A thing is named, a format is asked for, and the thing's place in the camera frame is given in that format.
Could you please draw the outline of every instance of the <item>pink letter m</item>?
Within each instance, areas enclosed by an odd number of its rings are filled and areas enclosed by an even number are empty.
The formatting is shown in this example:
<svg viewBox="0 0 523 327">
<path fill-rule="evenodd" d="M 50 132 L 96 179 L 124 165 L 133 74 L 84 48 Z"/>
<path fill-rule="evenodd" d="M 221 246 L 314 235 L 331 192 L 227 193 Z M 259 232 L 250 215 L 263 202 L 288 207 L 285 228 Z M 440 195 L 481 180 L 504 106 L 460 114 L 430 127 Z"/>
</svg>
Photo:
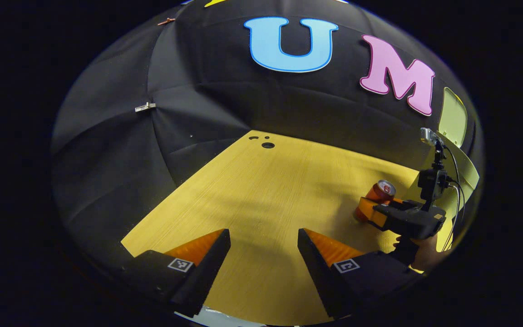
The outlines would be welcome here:
<svg viewBox="0 0 523 327">
<path fill-rule="evenodd" d="M 407 103 L 425 116 L 431 116 L 435 76 L 433 70 L 418 59 L 413 60 L 409 68 L 405 69 L 401 58 L 390 44 L 371 35 L 363 35 L 363 39 L 371 46 L 371 66 L 369 76 L 360 79 L 361 86 L 374 93 L 387 94 L 389 87 L 385 83 L 385 77 L 388 70 L 395 98 L 402 99 L 415 85 L 413 95 L 407 97 Z"/>
</svg>

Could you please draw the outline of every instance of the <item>red clip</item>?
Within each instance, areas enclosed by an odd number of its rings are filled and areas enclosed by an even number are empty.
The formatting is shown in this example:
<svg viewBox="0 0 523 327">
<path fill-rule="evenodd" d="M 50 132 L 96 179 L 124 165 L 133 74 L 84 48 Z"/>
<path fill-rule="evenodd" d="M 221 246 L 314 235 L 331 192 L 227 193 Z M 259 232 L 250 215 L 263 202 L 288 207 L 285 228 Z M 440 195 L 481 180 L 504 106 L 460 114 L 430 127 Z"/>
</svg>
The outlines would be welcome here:
<svg viewBox="0 0 523 327">
<path fill-rule="evenodd" d="M 169 24 L 171 21 L 175 21 L 174 18 L 167 18 L 166 21 L 163 21 L 162 23 L 158 23 L 157 26 Z"/>
</svg>

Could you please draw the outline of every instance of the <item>letter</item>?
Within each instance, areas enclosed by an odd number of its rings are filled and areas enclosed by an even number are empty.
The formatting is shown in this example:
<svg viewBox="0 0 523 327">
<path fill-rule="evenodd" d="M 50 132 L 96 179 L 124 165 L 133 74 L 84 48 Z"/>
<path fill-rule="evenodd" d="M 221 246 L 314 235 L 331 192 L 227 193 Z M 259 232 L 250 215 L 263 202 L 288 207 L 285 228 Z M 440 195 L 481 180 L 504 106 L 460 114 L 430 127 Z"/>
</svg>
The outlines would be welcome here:
<svg viewBox="0 0 523 327">
<path fill-rule="evenodd" d="M 371 65 L 369 76 L 360 79 L 365 89 L 379 94 L 387 94 L 389 87 L 385 83 L 386 72 L 389 72 L 395 98 L 402 99 L 414 85 L 413 95 L 407 97 L 409 106 L 425 116 L 431 116 L 431 95 L 435 73 L 429 66 L 415 59 L 405 69 L 394 48 L 381 39 L 363 35 L 371 46 Z"/>
<path fill-rule="evenodd" d="M 261 17 L 245 22 L 250 30 L 249 46 L 253 60 L 278 72 L 306 73 L 323 68 L 332 58 L 332 31 L 338 26 L 319 19 L 302 19 L 310 28 L 310 52 L 303 56 L 285 54 L 280 45 L 281 28 L 288 24 L 283 17 Z"/>
</svg>

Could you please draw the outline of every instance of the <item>black handle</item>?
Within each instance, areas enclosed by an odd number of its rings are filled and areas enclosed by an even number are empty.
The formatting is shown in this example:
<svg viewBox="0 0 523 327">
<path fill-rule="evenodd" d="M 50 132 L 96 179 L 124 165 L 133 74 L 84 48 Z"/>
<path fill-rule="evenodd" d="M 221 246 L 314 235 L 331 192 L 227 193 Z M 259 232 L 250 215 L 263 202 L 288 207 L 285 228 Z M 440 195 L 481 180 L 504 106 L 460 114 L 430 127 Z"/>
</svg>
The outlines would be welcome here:
<svg viewBox="0 0 523 327">
<path fill-rule="evenodd" d="M 415 261 L 415 254 L 417 254 L 418 250 L 419 246 L 413 243 L 410 238 L 401 236 L 399 244 L 389 255 L 408 266 Z"/>
</svg>

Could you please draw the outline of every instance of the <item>black fabric dome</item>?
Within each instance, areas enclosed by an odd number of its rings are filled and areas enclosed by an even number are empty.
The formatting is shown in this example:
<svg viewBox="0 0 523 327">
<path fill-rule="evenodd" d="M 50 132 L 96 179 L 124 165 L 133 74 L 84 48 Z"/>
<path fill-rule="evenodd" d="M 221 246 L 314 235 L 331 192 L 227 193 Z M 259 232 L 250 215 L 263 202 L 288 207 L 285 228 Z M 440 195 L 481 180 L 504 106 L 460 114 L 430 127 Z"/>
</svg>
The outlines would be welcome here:
<svg viewBox="0 0 523 327">
<path fill-rule="evenodd" d="M 427 149 L 419 128 L 438 129 L 449 87 L 468 113 L 461 150 L 482 174 L 482 132 L 469 95 L 438 56 L 404 31 L 334 0 L 227 0 L 204 8 L 207 2 L 172 8 L 116 41 L 85 69 L 60 109 L 51 149 L 54 198 L 69 234 L 101 267 L 130 259 L 120 240 L 251 129 L 420 169 L 423 159 L 411 155 Z M 243 24 L 264 16 L 290 20 L 282 49 L 292 55 L 311 47 L 301 17 L 338 25 L 329 64 L 301 74 L 256 64 Z M 158 25 L 169 17 L 174 23 Z M 411 109 L 406 96 L 359 85 L 371 56 L 362 35 L 385 40 L 403 63 L 419 59 L 435 72 L 431 116 Z M 135 112 L 146 102 L 157 108 Z"/>
</svg>

